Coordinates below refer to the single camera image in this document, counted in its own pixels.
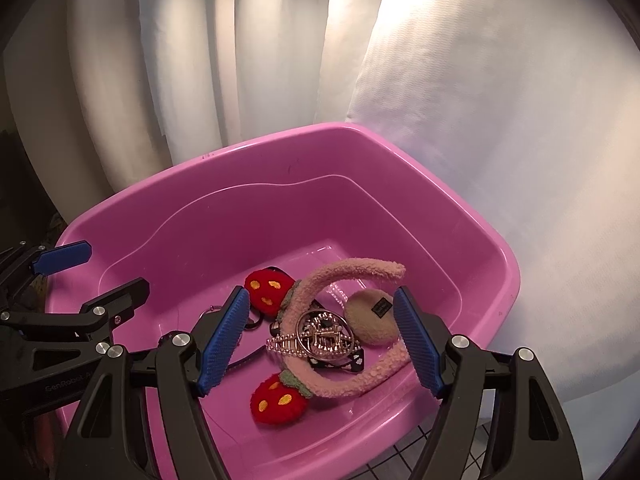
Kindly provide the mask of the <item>white curtain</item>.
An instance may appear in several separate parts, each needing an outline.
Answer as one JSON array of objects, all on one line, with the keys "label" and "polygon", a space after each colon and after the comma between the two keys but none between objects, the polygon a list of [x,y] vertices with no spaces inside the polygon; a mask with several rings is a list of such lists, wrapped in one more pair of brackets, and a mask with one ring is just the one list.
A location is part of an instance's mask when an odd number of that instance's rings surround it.
[{"label": "white curtain", "polygon": [[1,121],[65,220],[314,122],[384,136],[523,274],[495,338],[639,397],[639,49],[606,0],[1,0]]}]

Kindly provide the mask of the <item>plain silver bangle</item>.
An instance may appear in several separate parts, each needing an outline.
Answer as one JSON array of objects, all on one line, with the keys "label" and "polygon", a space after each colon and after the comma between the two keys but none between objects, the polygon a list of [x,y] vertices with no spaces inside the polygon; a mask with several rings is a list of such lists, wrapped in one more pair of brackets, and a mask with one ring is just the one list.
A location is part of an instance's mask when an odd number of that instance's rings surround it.
[{"label": "plain silver bangle", "polygon": [[347,321],[332,311],[310,309],[295,324],[295,340],[307,356],[335,361],[356,347],[356,336]]}]

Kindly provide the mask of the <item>cream fuzzy pouch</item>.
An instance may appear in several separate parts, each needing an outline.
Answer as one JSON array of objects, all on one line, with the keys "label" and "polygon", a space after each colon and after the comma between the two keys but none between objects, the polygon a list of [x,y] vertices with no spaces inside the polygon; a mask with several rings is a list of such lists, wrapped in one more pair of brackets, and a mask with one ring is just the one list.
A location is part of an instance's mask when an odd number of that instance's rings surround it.
[{"label": "cream fuzzy pouch", "polygon": [[398,339],[392,300],[387,292],[379,289],[361,289],[348,298],[344,318],[361,342],[383,347]]}]

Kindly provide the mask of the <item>pink strawberry plush headband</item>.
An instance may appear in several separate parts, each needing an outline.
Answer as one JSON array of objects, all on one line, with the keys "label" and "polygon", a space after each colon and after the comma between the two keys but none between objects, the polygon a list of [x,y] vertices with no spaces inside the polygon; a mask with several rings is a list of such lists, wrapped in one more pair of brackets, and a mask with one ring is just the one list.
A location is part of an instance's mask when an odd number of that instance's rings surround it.
[{"label": "pink strawberry plush headband", "polygon": [[359,289],[340,313],[317,300],[320,292],[340,281],[397,282],[405,273],[399,262],[348,258],[302,280],[277,268],[248,274],[244,285],[250,306],[270,322],[265,349],[282,362],[280,372],[250,396],[250,414],[257,425],[292,425],[312,400],[361,396],[409,363],[390,294]]}]

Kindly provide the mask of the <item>black floral hair bow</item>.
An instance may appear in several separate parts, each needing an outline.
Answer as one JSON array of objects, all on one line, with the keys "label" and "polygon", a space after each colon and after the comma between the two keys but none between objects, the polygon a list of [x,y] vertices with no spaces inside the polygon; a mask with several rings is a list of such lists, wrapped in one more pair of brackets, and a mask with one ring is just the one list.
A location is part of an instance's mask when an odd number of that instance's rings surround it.
[{"label": "black floral hair bow", "polygon": [[364,350],[357,344],[348,356],[341,356],[335,361],[319,360],[313,356],[310,356],[307,361],[314,370],[341,370],[359,374],[364,370]]}]

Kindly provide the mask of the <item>pink plastic tub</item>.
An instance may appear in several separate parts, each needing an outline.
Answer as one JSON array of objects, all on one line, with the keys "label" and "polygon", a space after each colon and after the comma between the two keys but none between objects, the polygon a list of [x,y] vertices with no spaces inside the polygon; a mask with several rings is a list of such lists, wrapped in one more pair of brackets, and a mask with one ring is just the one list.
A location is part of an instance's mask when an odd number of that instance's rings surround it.
[{"label": "pink plastic tub", "polygon": [[[506,241],[435,176],[372,132],[346,124],[288,130],[209,153],[130,186],[74,220],[62,244],[90,260],[50,278],[47,309],[75,312],[134,278],[151,292],[114,339],[153,348],[190,330],[250,272],[304,278],[352,257],[404,265],[418,305],[486,346],[511,310],[520,271]],[[278,370],[268,328],[245,334],[239,365],[203,400],[235,479],[339,479],[415,430],[436,402],[412,367],[295,424],[262,428],[250,395]]]}]

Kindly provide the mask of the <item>pearl gold hair claw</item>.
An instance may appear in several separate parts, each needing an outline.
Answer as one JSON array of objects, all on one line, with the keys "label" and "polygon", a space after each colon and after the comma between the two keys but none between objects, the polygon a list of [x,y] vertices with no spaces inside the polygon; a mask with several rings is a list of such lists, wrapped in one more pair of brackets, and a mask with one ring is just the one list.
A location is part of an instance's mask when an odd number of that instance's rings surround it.
[{"label": "pearl gold hair claw", "polygon": [[295,322],[292,333],[278,330],[266,349],[280,356],[296,356],[311,363],[344,365],[361,349],[347,321],[332,311],[310,309]]}]

